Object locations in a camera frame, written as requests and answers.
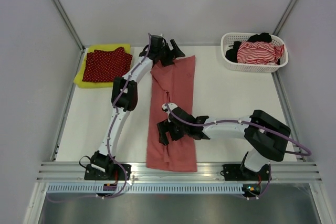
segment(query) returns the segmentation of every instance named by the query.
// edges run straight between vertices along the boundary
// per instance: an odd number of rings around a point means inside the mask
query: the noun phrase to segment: gray floor
[[[50,194],[72,199],[78,194]],[[309,190],[272,185],[260,199],[232,195],[126,194],[115,199],[85,198],[56,204],[45,202],[44,224],[212,224],[320,223]]]

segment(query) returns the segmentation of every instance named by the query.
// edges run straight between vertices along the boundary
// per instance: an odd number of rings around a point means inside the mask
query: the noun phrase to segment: red cloth
[[[238,49],[238,63],[275,65],[283,53],[282,46],[267,42],[242,42]]]
[[[152,69],[152,99],[147,139],[148,168],[174,172],[196,172],[196,149],[194,140],[185,135],[169,145],[159,143],[157,123],[167,119],[161,110],[164,103],[173,102],[187,113],[192,113],[194,96],[195,56],[174,61],[174,65],[163,67],[158,62]]]
[[[112,82],[130,70],[131,62],[132,55],[123,47],[114,51],[95,50],[87,54],[83,81]]]

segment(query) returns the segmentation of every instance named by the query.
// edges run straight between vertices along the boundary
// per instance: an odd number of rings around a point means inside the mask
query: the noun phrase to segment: white wall
[[[231,31],[273,32],[290,0],[60,0],[85,45],[163,33],[179,44],[219,44]]]
[[[289,52],[280,74],[300,140],[336,209],[336,1],[299,0],[280,36]]]
[[[79,49],[50,0],[0,0],[0,219],[21,223]]]

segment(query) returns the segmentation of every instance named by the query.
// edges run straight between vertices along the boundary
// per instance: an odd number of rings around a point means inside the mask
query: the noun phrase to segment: white table
[[[261,109],[285,122],[270,73],[227,70],[219,46],[180,47],[187,56],[196,56],[193,115],[238,118]],[[142,47],[132,48],[133,61]],[[138,83],[138,105],[131,112],[121,133],[117,160],[145,162],[151,102],[151,74]],[[56,161],[79,161],[100,146],[111,117],[112,88],[76,87],[60,142]],[[229,139],[196,142],[198,162],[240,162],[252,146],[245,140]],[[291,143],[287,150],[293,151]],[[285,155],[284,161],[296,161]]]

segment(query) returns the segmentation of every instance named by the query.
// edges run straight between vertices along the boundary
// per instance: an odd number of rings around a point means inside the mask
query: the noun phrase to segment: white laundry basket
[[[224,66],[227,69],[235,70],[235,71],[244,71],[244,72],[264,72],[264,73],[272,73],[277,71],[279,68],[285,66],[288,63],[288,53],[287,48],[284,46],[284,52],[280,58],[280,65],[272,66],[272,65],[254,65],[254,64],[242,64],[231,62],[225,58],[225,53],[227,50],[231,49],[235,41],[247,41],[252,35],[248,33],[228,33],[222,37],[221,50],[222,56],[224,58]],[[271,35],[272,43],[275,46],[284,45],[284,41],[275,35]]]

